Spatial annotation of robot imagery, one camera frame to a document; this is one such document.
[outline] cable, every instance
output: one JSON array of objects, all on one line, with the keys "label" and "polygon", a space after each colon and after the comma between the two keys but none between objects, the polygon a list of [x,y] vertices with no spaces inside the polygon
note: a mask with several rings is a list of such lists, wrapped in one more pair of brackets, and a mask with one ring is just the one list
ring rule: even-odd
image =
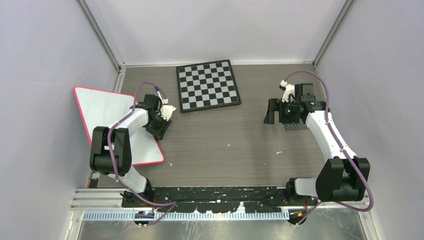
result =
[{"label": "cable", "polygon": [[[363,183],[363,185],[365,186],[365,189],[366,189],[366,191],[368,192],[368,196],[369,196],[369,205],[368,205],[368,207],[366,207],[366,208],[358,208],[358,207],[354,207],[354,206],[351,206],[351,205],[347,205],[346,203],[343,203],[343,202],[339,202],[339,201],[336,201],[336,203],[338,203],[338,204],[340,204],[340,205],[342,205],[342,206],[344,206],[344,207],[347,207],[347,208],[349,208],[349,209],[353,209],[353,210],[355,210],[355,211],[358,211],[358,212],[368,212],[368,211],[370,211],[372,208],[373,208],[373,206],[374,206],[374,197],[373,197],[373,193],[371,192],[371,188],[370,188],[370,186],[368,185],[368,183],[367,183],[367,180],[365,179],[365,177],[364,177],[364,175],[361,173],[361,171],[359,170],[359,168],[357,167],[357,165],[354,163],[354,161],[352,160],[352,158],[351,158],[351,156],[349,156],[349,154],[348,154],[348,152],[346,151],[346,150],[344,150],[343,149],[343,144],[342,144],[342,142],[340,141],[340,139],[337,137],[337,135],[336,135],[336,133],[334,132],[334,130],[333,130],[333,127],[332,127],[332,125],[331,125],[331,123],[329,122],[329,104],[330,104],[330,94],[329,94],[329,90],[328,90],[328,88],[327,88],[327,85],[326,85],[326,83],[324,82],[324,80],[320,77],[320,76],[318,76],[315,72],[313,72],[313,71],[308,71],[308,70],[299,70],[299,71],[295,71],[295,72],[292,72],[292,73],[290,73],[285,79],[284,79],[284,82],[287,82],[287,80],[291,77],[291,76],[293,76],[293,75],[295,75],[295,74],[297,74],[297,73],[307,73],[307,74],[311,74],[311,75],[313,75],[313,76],[315,76],[321,83],[322,83],[322,86],[324,87],[324,90],[325,90],[325,96],[326,96],[326,100],[327,100],[327,104],[325,105],[325,121],[327,122],[327,126],[328,126],[328,130],[331,132],[331,135],[333,136],[333,138],[334,138],[334,140],[337,142],[337,144],[338,144],[338,146],[339,146],[339,148],[340,148],[340,150],[342,150],[342,152],[343,152],[343,154],[344,154],[344,156],[347,158],[347,160],[349,161],[349,163],[352,165],[352,167],[353,167],[353,169],[355,170],[355,172],[357,173],[357,175],[358,175],[358,177],[360,178],[360,180],[362,181],[362,183]],[[309,211],[308,212],[308,214],[306,214],[300,221],[299,221],[299,223],[301,223],[301,222],[303,222],[304,220],[305,220],[305,218],[319,205],[319,204],[321,204],[321,203],[318,203],[317,205],[315,205],[315,207],[313,207],[312,209],[311,209],[311,211]]]},{"label": "cable", "polygon": [[139,198],[140,200],[142,200],[143,202],[145,202],[145,203],[147,203],[147,204],[150,204],[150,205],[152,205],[152,206],[157,206],[157,207],[167,207],[167,206],[170,206],[169,208],[168,208],[168,210],[164,213],[164,214],[162,214],[162,216],[160,216],[158,219],[156,219],[156,220],[154,220],[154,221],[152,221],[152,222],[149,222],[148,224],[147,224],[147,226],[151,226],[151,225],[154,225],[154,224],[156,224],[158,221],[160,221],[163,217],[165,217],[176,205],[177,205],[177,202],[176,201],[173,201],[173,202],[169,202],[169,203],[154,203],[154,202],[151,202],[151,201],[149,201],[149,200],[147,200],[147,199],[145,199],[144,197],[142,197],[141,195],[139,195],[136,191],[134,191],[132,188],[130,188],[129,186],[127,186],[125,183],[123,183],[121,180],[120,180],[120,178],[119,178],[119,175],[118,175],[118,166],[117,166],[117,160],[115,159],[115,153],[114,153],[114,149],[113,149],[113,147],[112,147],[112,140],[111,140],[111,138],[112,138],[112,132],[114,131],[114,129],[119,125],[119,124],[121,124],[122,122],[124,122],[126,119],[128,119],[133,113],[134,113],[134,110],[135,110],[135,108],[136,108],[136,102],[137,102],[137,100],[136,100],[136,98],[137,98],[137,94],[139,93],[139,90],[140,90],[140,88],[141,88],[141,86],[143,86],[144,84],[149,84],[149,85],[153,85],[154,86],[154,88],[156,89],[156,90],[159,90],[159,91],[161,91],[162,92],[162,94],[163,94],[163,97],[165,98],[165,93],[158,87],[158,86],[156,86],[155,84],[153,84],[153,83],[151,83],[151,82],[142,82],[142,83],[140,83],[140,85],[138,85],[138,87],[137,87],[137,90],[135,91],[135,95],[134,95],[134,103],[133,103],[133,105],[132,105],[132,109],[131,109],[131,111],[127,114],[127,115],[125,115],[123,118],[121,118],[118,122],[116,122],[110,129],[109,129],[109,131],[107,132],[107,145],[108,145],[108,147],[109,147],[109,153],[110,153],[110,158],[111,158],[111,160],[112,160],[112,165],[113,165],[113,173],[115,174],[115,180],[118,182],[118,183],[120,183],[125,189],[127,189],[128,191],[130,191],[131,193],[133,193],[137,198]]}]

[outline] checkerboard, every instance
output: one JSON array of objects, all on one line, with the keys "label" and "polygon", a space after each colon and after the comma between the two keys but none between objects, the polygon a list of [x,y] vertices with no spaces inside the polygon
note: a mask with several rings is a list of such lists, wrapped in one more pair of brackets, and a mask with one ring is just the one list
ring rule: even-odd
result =
[{"label": "checkerboard", "polygon": [[241,104],[230,60],[176,67],[182,113]]}]

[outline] black frame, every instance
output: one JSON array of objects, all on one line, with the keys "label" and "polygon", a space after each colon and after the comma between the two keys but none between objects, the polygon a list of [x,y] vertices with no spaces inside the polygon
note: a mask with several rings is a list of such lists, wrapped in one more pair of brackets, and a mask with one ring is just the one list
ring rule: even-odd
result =
[{"label": "black frame", "polygon": [[[202,107],[197,107],[197,108],[183,109],[183,100],[181,98],[181,86],[180,86],[180,74],[179,74],[180,72],[178,71],[178,69],[179,68],[199,66],[199,65],[205,65],[205,64],[217,64],[217,63],[223,63],[223,62],[228,62],[228,67],[229,67],[229,70],[231,72],[232,81],[234,82],[235,93],[237,94],[238,101],[237,102],[217,104],[217,105],[210,105],[210,106],[202,106]],[[194,112],[194,111],[199,111],[199,110],[204,110],[204,109],[215,109],[215,108],[221,108],[221,107],[227,107],[227,106],[242,104],[242,99],[240,98],[239,88],[237,87],[236,78],[235,78],[234,72],[233,72],[233,67],[231,66],[231,62],[230,62],[229,59],[177,66],[175,68],[175,71],[176,71],[176,82],[178,84],[178,98],[179,98],[179,111],[180,111],[180,113],[188,113],[188,112]]]}]

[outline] gray wall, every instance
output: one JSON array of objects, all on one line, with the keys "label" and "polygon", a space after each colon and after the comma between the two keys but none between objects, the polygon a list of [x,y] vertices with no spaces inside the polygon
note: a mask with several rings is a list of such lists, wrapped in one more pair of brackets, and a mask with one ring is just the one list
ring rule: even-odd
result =
[{"label": "gray wall", "polygon": [[75,0],[1,0],[0,73],[0,238],[63,239],[89,173],[73,87],[116,71]]},{"label": "gray wall", "polygon": [[343,138],[371,162],[382,239],[424,234],[424,1],[357,1],[319,73]]}]

